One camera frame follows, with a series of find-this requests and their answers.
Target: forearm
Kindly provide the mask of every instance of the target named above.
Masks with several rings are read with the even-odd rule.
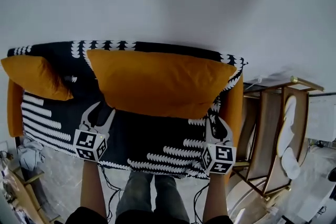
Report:
[[[210,184],[205,201],[203,223],[219,216],[227,216],[224,175],[210,174]]]
[[[106,218],[104,195],[98,165],[95,162],[84,162],[80,206],[89,208]]]

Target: orange pillow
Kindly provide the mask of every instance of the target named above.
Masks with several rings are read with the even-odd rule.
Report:
[[[32,94],[61,101],[73,98],[61,77],[43,57],[11,56],[2,59],[1,64],[11,80]]]
[[[128,112],[200,119],[236,68],[186,55],[88,50],[107,104]]]
[[[11,79],[8,82],[7,123],[11,137],[23,135],[21,103],[23,89]]]

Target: floor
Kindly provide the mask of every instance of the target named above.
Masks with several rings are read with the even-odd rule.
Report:
[[[66,220],[80,204],[83,161],[47,147],[44,148],[44,154],[46,159],[44,164],[42,164],[41,169],[45,172],[45,174],[40,180],[44,194],[39,193],[38,196],[39,199],[44,197],[43,208],[47,211],[47,215],[50,219],[56,217],[57,215],[61,215],[63,220]],[[109,181],[120,188],[123,188],[126,185],[129,173],[130,172],[126,170],[105,169],[105,174],[107,175]],[[100,173],[100,178],[102,181],[105,203],[108,206],[109,199],[113,194],[113,191],[108,188],[102,173]],[[202,179],[185,178],[176,180],[176,183],[185,203],[190,221],[194,222],[194,196],[208,182],[207,180]],[[202,218],[203,215],[205,195],[206,191],[202,193],[196,205],[196,210],[200,218]],[[154,201],[156,194],[154,181],[152,182],[151,196],[152,207],[155,209]],[[118,201],[119,197],[115,196],[111,202],[110,208],[113,213],[113,217],[110,223],[114,223],[115,221],[114,213]]]
[[[38,183],[40,184],[40,187],[38,188],[40,193],[37,193],[37,196],[40,200],[42,199],[43,208],[50,219],[61,215],[62,218],[66,220],[69,215],[79,207],[83,162],[80,159],[68,156],[64,153],[56,152],[47,147],[44,149],[44,154],[46,156],[46,160],[44,164],[41,165],[41,169],[45,172],[45,174]],[[310,190],[315,184],[318,184],[320,178],[326,177],[328,172],[336,166],[336,151],[316,147],[308,152],[307,155],[306,151],[303,151],[299,163],[302,161],[304,161],[304,163],[301,167],[301,174],[297,179],[292,181],[292,190],[289,192],[288,196],[278,204],[278,213],[262,222],[262,224],[277,223],[283,214],[289,217],[292,221],[295,221],[295,223],[304,223],[304,221],[296,216],[296,212],[300,209],[302,202],[307,198]],[[123,188],[127,182],[129,171],[106,169],[106,175],[112,184]],[[101,181],[105,202],[106,205],[108,205],[113,191],[107,187],[102,174]],[[177,180],[177,188],[185,203],[191,222],[194,222],[194,196],[196,192],[198,192],[206,184],[206,180],[194,178]],[[155,188],[153,183],[151,194],[152,206],[154,209]],[[202,218],[203,215],[205,197],[206,191],[202,193],[196,205],[196,210],[200,218]],[[260,197],[256,195],[250,198],[250,204],[243,206],[244,208],[247,208],[247,210],[246,213],[244,213],[241,222],[246,224],[254,223],[252,219],[256,220],[256,213],[261,214],[263,212],[263,208],[260,204]],[[111,202],[110,208],[113,213],[113,217],[110,223],[114,223],[114,212],[118,200],[119,197],[115,196]],[[254,217],[249,218],[248,216],[250,214],[253,214]]]

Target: jeans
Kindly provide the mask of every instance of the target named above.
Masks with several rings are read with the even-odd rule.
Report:
[[[117,205],[117,217],[129,210],[152,212],[151,181],[153,175],[142,172],[131,172],[125,191]],[[175,179],[171,176],[156,175],[154,213],[171,216],[189,222],[182,198],[177,191]]]

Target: white towel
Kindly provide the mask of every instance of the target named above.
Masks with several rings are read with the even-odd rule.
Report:
[[[300,166],[294,156],[293,150],[290,147],[285,150],[281,158],[281,165],[288,178],[295,179],[300,175]]]
[[[279,157],[282,157],[286,148],[288,148],[290,142],[294,137],[291,126],[294,124],[295,108],[296,108],[296,97],[292,95],[287,99],[285,105],[285,112],[284,112],[285,116],[283,121],[284,123],[282,124],[278,138],[277,154]]]
[[[33,171],[38,163],[43,163],[45,160],[42,149],[42,144],[25,137],[23,145],[17,148],[20,166],[26,170]]]

